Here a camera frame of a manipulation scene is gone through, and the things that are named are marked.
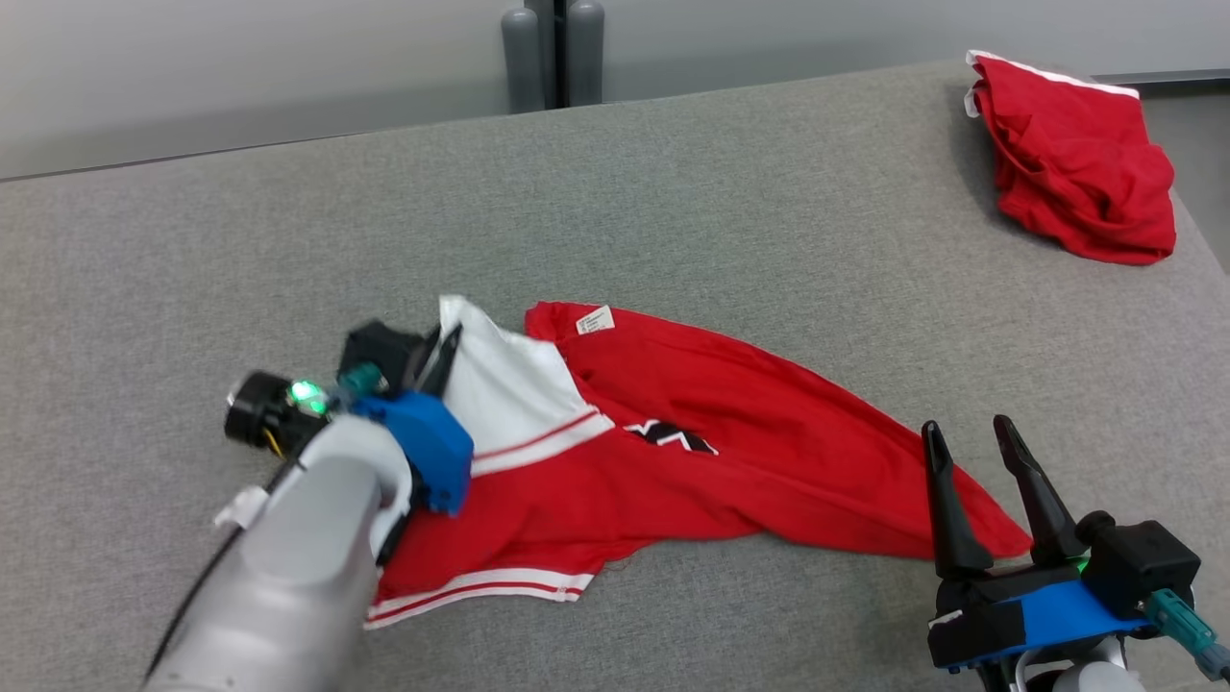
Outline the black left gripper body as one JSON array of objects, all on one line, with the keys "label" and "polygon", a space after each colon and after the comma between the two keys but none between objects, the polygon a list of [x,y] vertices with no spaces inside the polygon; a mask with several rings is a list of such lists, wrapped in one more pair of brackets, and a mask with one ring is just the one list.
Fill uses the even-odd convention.
[{"label": "black left gripper body", "polygon": [[314,434],[360,399],[394,399],[413,386],[421,334],[370,320],[346,336],[333,383],[255,371],[228,397],[225,436],[273,454],[303,450]]}]

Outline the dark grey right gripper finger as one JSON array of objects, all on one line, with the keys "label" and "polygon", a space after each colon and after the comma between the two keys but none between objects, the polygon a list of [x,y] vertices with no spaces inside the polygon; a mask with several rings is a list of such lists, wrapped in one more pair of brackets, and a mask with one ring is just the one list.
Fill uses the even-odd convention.
[{"label": "dark grey right gripper finger", "polygon": [[1046,470],[1021,438],[1018,428],[1009,415],[994,415],[993,427],[1002,467],[1018,483],[1032,535],[1030,556],[1033,564],[1060,565],[1085,556],[1089,547],[1077,538],[1071,513],[1050,486]]},{"label": "dark grey right gripper finger", "polygon": [[956,465],[937,422],[922,425],[922,451],[934,543],[934,565],[942,580],[961,580],[994,565],[993,556],[975,538],[954,482]]}]

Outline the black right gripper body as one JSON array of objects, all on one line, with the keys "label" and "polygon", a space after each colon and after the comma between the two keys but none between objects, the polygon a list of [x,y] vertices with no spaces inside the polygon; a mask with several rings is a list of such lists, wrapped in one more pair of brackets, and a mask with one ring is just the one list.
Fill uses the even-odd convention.
[{"label": "black right gripper body", "polygon": [[1155,521],[1121,526],[1107,513],[1076,522],[1089,547],[1060,565],[942,580],[927,651],[938,669],[1043,664],[1124,667],[1125,638],[1192,644],[1193,583],[1202,560]]}]

